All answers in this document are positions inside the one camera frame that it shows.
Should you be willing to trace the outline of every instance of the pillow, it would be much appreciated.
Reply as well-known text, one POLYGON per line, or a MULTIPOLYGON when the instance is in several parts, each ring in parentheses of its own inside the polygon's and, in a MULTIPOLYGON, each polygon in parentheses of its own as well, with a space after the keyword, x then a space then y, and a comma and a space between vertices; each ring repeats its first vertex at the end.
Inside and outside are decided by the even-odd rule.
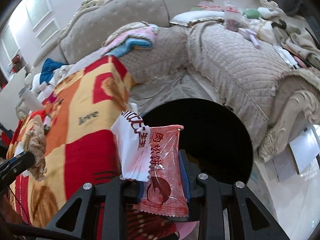
POLYGON ((24 84, 25 84, 26 86, 31 86, 31 85, 32 85, 32 82, 33 82, 33 77, 32 77, 32 74, 29 73, 29 74, 26 76, 25 80, 24 80, 24 84))
POLYGON ((50 80, 53 77, 53 71, 61 68, 61 66, 63 65, 65 65, 65 63, 57 62, 50 58, 47 58, 42 66, 40 84, 42 84, 43 82, 47 82, 47 84, 49 84, 50 80))
POLYGON ((224 12, 217 11, 189 11, 173 17, 169 22, 171 24, 182 25, 185 27, 192 26, 199 22, 220 21, 224 19, 224 12))
POLYGON ((41 89, 40 89, 40 76, 41 76, 41 73, 38 73, 38 74, 35 74, 35 76, 33 77, 33 81, 32 81, 32 89, 31 91, 32 92, 35 92, 35 93, 40 93, 41 92, 41 89))

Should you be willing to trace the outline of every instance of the bottle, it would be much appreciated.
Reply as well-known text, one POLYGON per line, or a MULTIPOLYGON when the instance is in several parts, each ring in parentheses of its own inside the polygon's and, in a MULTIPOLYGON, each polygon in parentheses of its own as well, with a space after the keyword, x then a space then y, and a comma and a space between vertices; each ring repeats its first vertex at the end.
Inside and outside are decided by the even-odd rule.
POLYGON ((40 85, 40 89, 42 90, 44 97, 51 103, 55 103, 58 99, 56 93, 53 91, 53 89, 49 86, 47 86, 46 82, 43 82, 40 85))
POLYGON ((26 106, 32 111, 44 110, 44 106, 37 99, 36 95, 28 87, 24 87, 19 92, 19 98, 24 101, 26 106))

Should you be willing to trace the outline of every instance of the crumpled brown paper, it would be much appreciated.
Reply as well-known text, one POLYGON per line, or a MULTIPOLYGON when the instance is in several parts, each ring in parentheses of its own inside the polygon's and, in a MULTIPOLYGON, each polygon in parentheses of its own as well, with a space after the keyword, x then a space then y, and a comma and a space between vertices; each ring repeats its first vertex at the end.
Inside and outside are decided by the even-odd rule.
POLYGON ((45 167, 45 147, 46 139, 44 136, 44 125, 39 115, 33 118, 34 126, 26 133, 23 150, 33 153, 35 165, 28 169, 33 178, 37 181, 44 180, 44 174, 47 172, 45 167))

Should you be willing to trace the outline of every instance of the black circular opening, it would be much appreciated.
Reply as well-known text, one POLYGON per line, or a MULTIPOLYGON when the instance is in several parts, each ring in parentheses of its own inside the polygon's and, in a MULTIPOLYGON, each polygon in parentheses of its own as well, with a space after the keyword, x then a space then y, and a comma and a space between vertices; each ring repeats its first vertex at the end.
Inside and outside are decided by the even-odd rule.
POLYGON ((226 107, 204 99, 179 99, 143 116, 150 127, 179 124, 179 149, 217 181, 247 183, 253 164, 250 136, 238 117, 226 107))

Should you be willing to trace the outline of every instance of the clear plastic bag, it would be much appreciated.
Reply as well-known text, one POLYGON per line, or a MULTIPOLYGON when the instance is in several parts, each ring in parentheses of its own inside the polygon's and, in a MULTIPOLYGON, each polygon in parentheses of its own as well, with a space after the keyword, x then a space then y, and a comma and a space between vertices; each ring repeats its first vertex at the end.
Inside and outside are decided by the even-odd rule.
POLYGON ((209 2, 209 1, 201 1, 198 4, 198 6, 203 8, 206 11, 217 11, 217 12, 223 11, 223 9, 219 5, 216 5, 213 2, 209 2))
POLYGON ((235 2, 225 1, 224 3, 224 22, 227 30, 237 32, 241 27, 243 15, 235 2))

